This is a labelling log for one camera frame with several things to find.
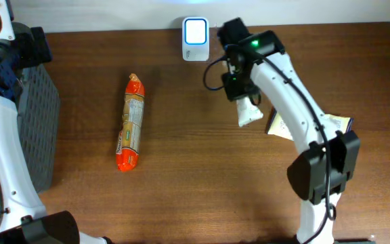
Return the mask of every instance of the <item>label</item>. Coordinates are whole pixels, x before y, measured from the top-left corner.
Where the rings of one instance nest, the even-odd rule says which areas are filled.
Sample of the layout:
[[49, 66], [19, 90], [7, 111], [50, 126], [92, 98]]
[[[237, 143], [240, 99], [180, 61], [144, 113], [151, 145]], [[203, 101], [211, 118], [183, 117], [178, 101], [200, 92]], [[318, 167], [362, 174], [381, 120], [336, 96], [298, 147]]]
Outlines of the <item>label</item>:
[[130, 139], [130, 147], [135, 150], [137, 153], [139, 152], [139, 135], [141, 134], [141, 128], [136, 124], [133, 124], [132, 127], [132, 137]]
[[137, 126], [141, 127], [144, 102], [131, 99], [129, 102], [129, 108], [129, 122], [133, 122]]
[[121, 146], [121, 140], [123, 139], [123, 137], [121, 136], [121, 131], [120, 131], [120, 134], [119, 134], [119, 136], [118, 136], [118, 144], [116, 145], [116, 154], [121, 154], [121, 148], [122, 148], [122, 146]]
[[330, 120], [333, 122], [333, 124], [335, 125], [335, 127], [339, 130], [341, 130], [341, 127], [342, 127], [342, 121], [340, 121], [339, 119], [334, 119], [334, 118], [330, 118]]
[[287, 125], [282, 120], [282, 118], [281, 118], [281, 122], [280, 122], [280, 129], [282, 132], [282, 137], [293, 140], [293, 136], [291, 135], [290, 130], [288, 129]]

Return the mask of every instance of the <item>orange packaging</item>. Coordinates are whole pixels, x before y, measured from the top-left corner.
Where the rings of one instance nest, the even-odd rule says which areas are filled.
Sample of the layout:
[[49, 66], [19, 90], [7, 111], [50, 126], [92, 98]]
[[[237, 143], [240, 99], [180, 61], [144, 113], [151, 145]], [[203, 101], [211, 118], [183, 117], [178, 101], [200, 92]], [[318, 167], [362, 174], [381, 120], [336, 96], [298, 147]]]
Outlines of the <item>orange packaging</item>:
[[144, 86], [135, 74], [126, 86], [123, 122], [116, 147], [116, 164], [120, 171], [132, 170], [139, 157], [139, 136], [144, 113]]

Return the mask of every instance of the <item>plastic wrapper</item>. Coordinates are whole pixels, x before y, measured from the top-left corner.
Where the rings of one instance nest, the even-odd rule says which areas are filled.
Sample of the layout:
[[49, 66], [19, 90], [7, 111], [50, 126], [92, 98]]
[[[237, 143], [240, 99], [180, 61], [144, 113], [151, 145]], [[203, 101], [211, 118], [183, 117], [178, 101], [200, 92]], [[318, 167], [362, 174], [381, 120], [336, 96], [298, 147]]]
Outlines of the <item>plastic wrapper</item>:
[[[326, 114], [325, 116], [335, 124], [339, 131], [345, 133], [351, 130], [351, 125], [353, 124], [354, 120], [353, 118], [340, 117], [328, 114]], [[274, 111], [270, 124], [267, 127], [267, 134], [293, 140], [290, 130], [288, 129], [285, 122], [282, 120], [281, 115], [277, 113], [276, 110]]]
[[135, 74], [126, 86], [123, 121], [118, 134], [116, 164], [120, 171], [132, 170], [139, 159], [139, 138], [144, 113], [144, 86]]

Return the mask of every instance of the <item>white device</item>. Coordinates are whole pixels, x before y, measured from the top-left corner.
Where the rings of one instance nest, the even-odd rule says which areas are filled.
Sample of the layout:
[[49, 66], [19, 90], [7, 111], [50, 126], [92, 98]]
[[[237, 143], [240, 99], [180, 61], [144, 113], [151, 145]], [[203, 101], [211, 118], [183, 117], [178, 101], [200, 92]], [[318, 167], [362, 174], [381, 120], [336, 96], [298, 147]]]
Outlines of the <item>white device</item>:
[[187, 17], [181, 32], [183, 59], [207, 61], [209, 59], [209, 21], [203, 17]]
[[243, 127], [253, 121], [262, 119], [264, 114], [257, 106], [254, 106], [248, 97], [236, 101], [238, 126]]

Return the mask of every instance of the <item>gray basket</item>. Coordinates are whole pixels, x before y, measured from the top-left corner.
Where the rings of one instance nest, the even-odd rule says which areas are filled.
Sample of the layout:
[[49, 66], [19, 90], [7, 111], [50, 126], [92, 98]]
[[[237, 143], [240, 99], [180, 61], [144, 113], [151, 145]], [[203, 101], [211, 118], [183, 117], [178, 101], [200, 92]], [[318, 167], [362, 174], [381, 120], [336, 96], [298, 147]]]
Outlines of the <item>gray basket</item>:
[[42, 64], [25, 68], [21, 82], [23, 92], [16, 101], [19, 138], [32, 184], [43, 192], [52, 181], [60, 97]]

